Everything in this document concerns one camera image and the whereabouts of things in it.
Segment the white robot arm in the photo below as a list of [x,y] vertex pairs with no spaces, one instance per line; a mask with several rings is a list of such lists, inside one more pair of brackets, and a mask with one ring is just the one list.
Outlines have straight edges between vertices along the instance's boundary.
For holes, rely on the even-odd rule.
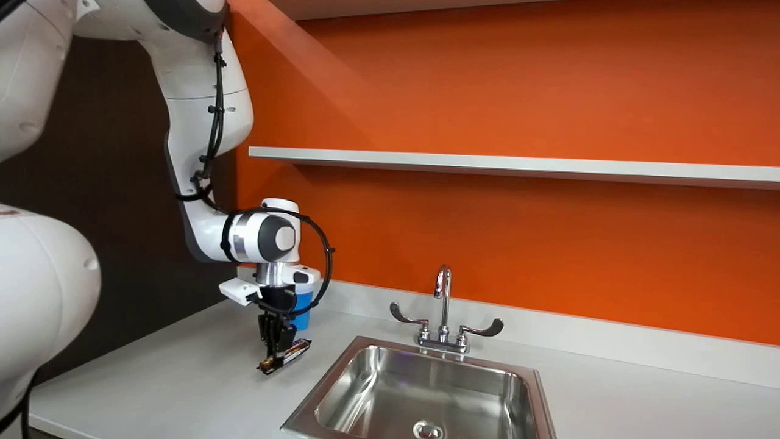
[[[290,209],[225,213],[213,196],[213,160],[255,123],[228,18],[228,0],[0,0],[0,159],[19,155],[46,128],[75,37],[135,40],[166,102],[166,165],[195,252],[292,265],[301,232]],[[79,229],[14,205],[3,209],[0,233],[0,418],[14,423],[29,406],[36,370],[88,323],[101,262]]]

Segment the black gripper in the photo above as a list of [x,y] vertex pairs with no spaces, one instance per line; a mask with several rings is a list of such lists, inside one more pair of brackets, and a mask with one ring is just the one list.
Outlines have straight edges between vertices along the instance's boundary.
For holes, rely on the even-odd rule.
[[259,367],[275,367],[275,355],[283,357],[295,340],[295,323],[278,311],[262,309],[259,334],[264,346]]

